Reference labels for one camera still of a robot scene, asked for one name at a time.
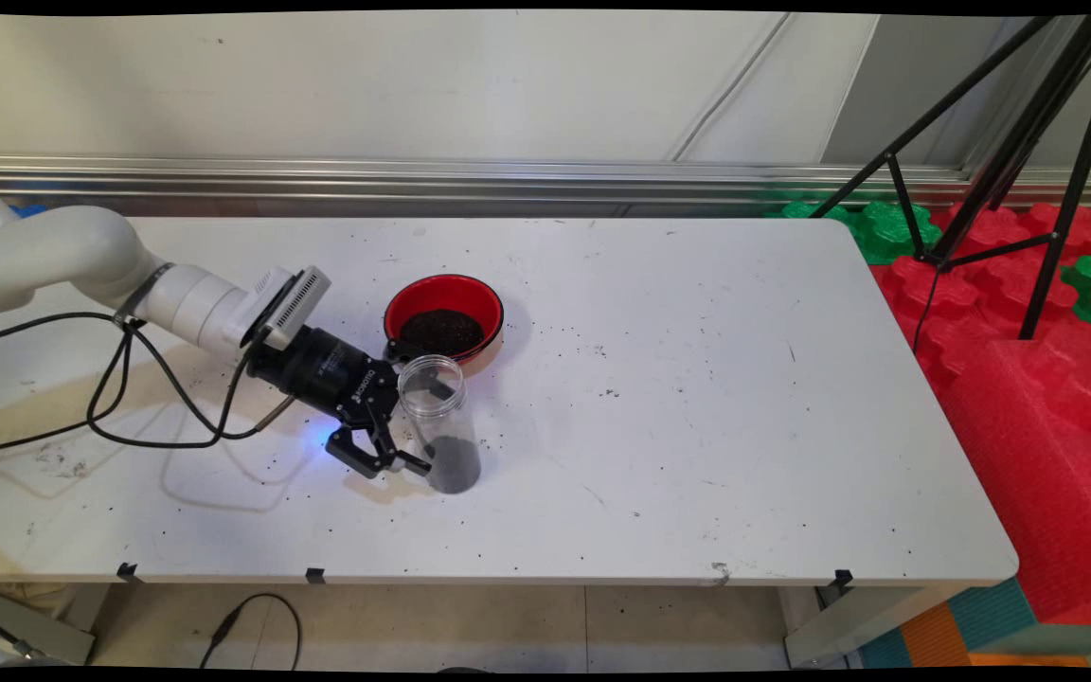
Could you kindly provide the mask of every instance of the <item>tripod leg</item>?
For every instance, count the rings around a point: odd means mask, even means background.
[[[1077,77],[1074,79],[1072,87],[1068,89],[1066,95],[1059,99],[1059,103],[1056,104],[1055,107],[1051,108],[1046,112],[1046,116],[1043,116],[1043,120],[1038,122],[1038,125],[1035,125],[1033,133],[1030,134],[1030,142],[1026,144],[1026,152],[1022,153],[1021,156],[1019,156],[1021,160],[1016,165],[1016,167],[1011,169],[1011,171],[1008,172],[1008,177],[1006,177],[1006,180],[1000,184],[1000,188],[992,196],[991,204],[987,204],[988,211],[994,212],[996,211],[996,208],[1000,207],[1000,204],[1004,203],[1005,198],[1008,196],[1008,192],[1012,190],[1014,182],[1017,182],[1017,177],[1021,175],[1021,169],[1026,168],[1027,163],[1030,163],[1030,156],[1033,155],[1034,153],[1034,146],[1040,142],[1040,140],[1043,139],[1043,133],[1046,133],[1046,129],[1050,128],[1052,121],[1055,120],[1055,117],[1058,116],[1060,109],[1064,109],[1064,104],[1066,104],[1066,100],[1068,100],[1068,98],[1072,96],[1072,93],[1077,89],[1077,87],[1079,87],[1080,82],[1083,81],[1083,76],[1087,76],[1090,70],[1091,70],[1091,60],[1088,60],[1088,64],[1083,67],[1083,69],[1080,70],[1079,74],[1077,74]]]
[[[843,202],[844,198],[848,198],[848,195],[851,194],[852,191],[855,190],[862,182],[870,180],[870,176],[874,175],[876,169],[883,168],[883,164],[887,163],[885,154],[895,154],[900,151],[904,144],[912,142],[915,135],[921,134],[923,129],[928,128],[928,124],[931,124],[932,121],[937,120],[937,117],[939,117],[940,113],[944,113],[945,109],[951,108],[954,104],[962,98],[962,95],[966,95],[967,92],[974,87],[975,83],[979,83],[983,81],[984,77],[987,77],[988,73],[992,73],[997,65],[1000,65],[1010,55],[1016,52],[1018,47],[1024,45],[1027,39],[1030,39],[1030,36],[1033,36],[1039,31],[1042,31],[1042,27],[1052,22],[1052,19],[1053,17],[1030,19],[1030,22],[1027,23],[1027,25],[1023,25],[1021,31],[1015,33],[1012,38],[1009,38],[1008,41],[1002,45],[999,50],[992,52],[992,55],[988,56],[987,59],[984,60],[979,67],[974,67],[974,70],[970,74],[967,74],[967,77],[962,79],[961,83],[954,86],[954,89],[947,92],[947,94],[945,94],[938,103],[932,105],[932,108],[925,111],[923,116],[920,117],[912,125],[909,125],[903,133],[900,133],[900,135],[898,135],[898,137],[896,137],[890,144],[887,144],[887,146],[884,147],[878,155],[874,156],[874,158],[865,165],[865,168],[858,171],[858,174],[854,175],[849,182],[846,182],[840,190],[836,191],[836,194],[828,198],[827,202],[824,202],[822,206],[815,208],[815,212],[811,213],[811,217],[813,217],[813,219],[820,219],[827,212],[830,212],[836,204]]]
[[[1055,268],[1059,264],[1059,256],[1064,254],[1064,244],[1068,240],[1068,229],[1072,227],[1075,211],[1080,205],[1080,195],[1083,194],[1083,183],[1088,180],[1088,171],[1091,169],[1091,118],[1088,120],[1088,129],[1083,133],[1080,142],[1080,152],[1077,161],[1072,167],[1072,177],[1068,180],[1068,190],[1064,194],[1064,204],[1059,207],[1059,216],[1055,220],[1053,231],[1058,238],[1052,241],[1046,249],[1043,259],[1043,267],[1038,272],[1038,280],[1034,283],[1034,292],[1030,297],[1030,307],[1026,310],[1026,321],[1021,324],[1021,336],[1019,338],[1033,338],[1038,328],[1038,319],[1043,315],[1043,304],[1046,303],[1046,295],[1052,289],[1052,280],[1055,279]]]
[[[995,155],[987,167],[980,174],[966,199],[962,200],[962,207],[954,216],[949,227],[945,228],[944,237],[937,241],[932,249],[932,260],[940,262],[949,260],[954,251],[958,250],[958,244],[964,239],[966,230],[974,222],[974,216],[979,215],[983,204],[1000,188],[1008,178],[1008,172],[1015,167],[1014,159],[1018,158],[1021,152],[1027,149],[1031,134],[1044,122],[1044,115],[1047,111],[1056,111],[1059,99],[1066,99],[1070,95],[1070,87],[1077,81],[1080,69],[1088,63],[1091,55],[1091,14],[1083,19],[1077,32],[1069,39],[1052,70],[1046,74],[1042,85],[1038,86],[1030,103],[1022,109],[1021,117],[1014,123],[1012,130],[1005,135],[1004,142],[997,147]]]

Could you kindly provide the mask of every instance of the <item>clear plastic cup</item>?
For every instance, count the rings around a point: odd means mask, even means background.
[[[428,483],[446,493],[472,488],[482,466],[463,368],[445,356],[412,359],[398,374],[398,402],[420,453],[432,463]]]

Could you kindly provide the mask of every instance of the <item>vent grille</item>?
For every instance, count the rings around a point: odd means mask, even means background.
[[[304,301],[307,295],[314,289],[314,285],[317,284],[317,276],[310,275],[305,279],[305,284],[302,284],[302,288],[298,289],[298,295],[293,297],[293,302],[289,303],[289,307],[285,308],[285,312],[280,314],[280,320],[276,321],[276,326],[284,326],[286,322],[289,322],[291,314],[298,311],[298,308]]]

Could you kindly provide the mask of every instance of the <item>table leg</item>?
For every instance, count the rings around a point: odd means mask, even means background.
[[[823,668],[964,586],[854,587],[786,637],[791,668]]]
[[[85,665],[91,645],[95,643],[94,635],[1,596],[0,627],[25,639],[45,655],[72,665]]]

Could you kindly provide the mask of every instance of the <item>white wall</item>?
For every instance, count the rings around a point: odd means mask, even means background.
[[[0,16],[0,153],[658,161],[777,17]],[[796,14],[685,160],[818,161],[875,19]]]

